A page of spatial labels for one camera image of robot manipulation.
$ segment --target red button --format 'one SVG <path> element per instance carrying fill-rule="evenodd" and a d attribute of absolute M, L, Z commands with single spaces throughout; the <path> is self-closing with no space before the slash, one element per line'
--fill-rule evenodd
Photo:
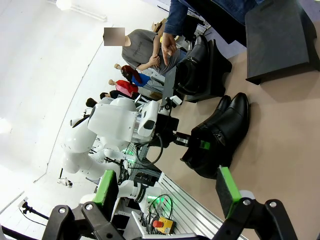
<path fill-rule="evenodd" d="M 162 228 L 164 226 L 164 223 L 162 221 L 155 220 L 152 225 L 155 228 Z"/>

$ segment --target green gripper pad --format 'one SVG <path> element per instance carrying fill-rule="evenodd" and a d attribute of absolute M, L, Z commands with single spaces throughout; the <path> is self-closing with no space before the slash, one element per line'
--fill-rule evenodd
<path fill-rule="evenodd" d="M 118 192 L 116 173 L 113 170 L 106 170 L 100 179 L 93 202 L 100 208 L 108 221 L 111 220 Z"/>
<path fill-rule="evenodd" d="M 227 219 L 242 198 L 227 167 L 218 167 L 215 190 L 218 194 L 224 217 Z"/>

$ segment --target blue shirt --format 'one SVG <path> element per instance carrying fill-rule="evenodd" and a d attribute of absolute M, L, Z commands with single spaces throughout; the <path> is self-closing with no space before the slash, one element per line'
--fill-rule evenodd
<path fill-rule="evenodd" d="M 239 23 L 245 24 L 246 13 L 264 0 L 212 0 Z M 194 10 L 185 0 L 171 0 L 169 16 L 164 26 L 164 32 L 172 35 L 182 35 L 182 28 L 188 14 L 188 8 Z"/>
<path fill-rule="evenodd" d="M 139 83 L 136 79 L 135 79 L 135 76 L 132 75 L 132 78 L 131 78 L 131 81 L 137 85 L 138 87 L 143 87 L 144 85 L 147 84 L 147 82 L 150 80 L 150 77 L 147 76 L 147 75 L 144 75 L 142 73 L 139 73 L 139 76 L 141 78 L 141 82 L 142 83 Z"/>

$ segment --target denim sleeve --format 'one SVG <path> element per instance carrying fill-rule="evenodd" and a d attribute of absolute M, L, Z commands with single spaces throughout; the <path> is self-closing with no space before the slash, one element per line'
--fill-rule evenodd
<path fill-rule="evenodd" d="M 171 0 L 169 16 L 164 26 L 164 32 L 181 36 L 187 14 L 187 6 L 179 2 L 179 0 Z"/>

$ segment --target denim jacket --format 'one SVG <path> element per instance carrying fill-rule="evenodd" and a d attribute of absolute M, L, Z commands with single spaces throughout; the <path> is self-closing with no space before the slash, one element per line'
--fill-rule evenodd
<path fill-rule="evenodd" d="M 264 0 L 213 0 L 239 23 L 245 24 L 246 13 Z M 164 32 L 172 35 L 182 35 L 182 27 L 188 13 L 193 8 L 184 0 L 171 0 L 169 16 L 164 26 Z"/>

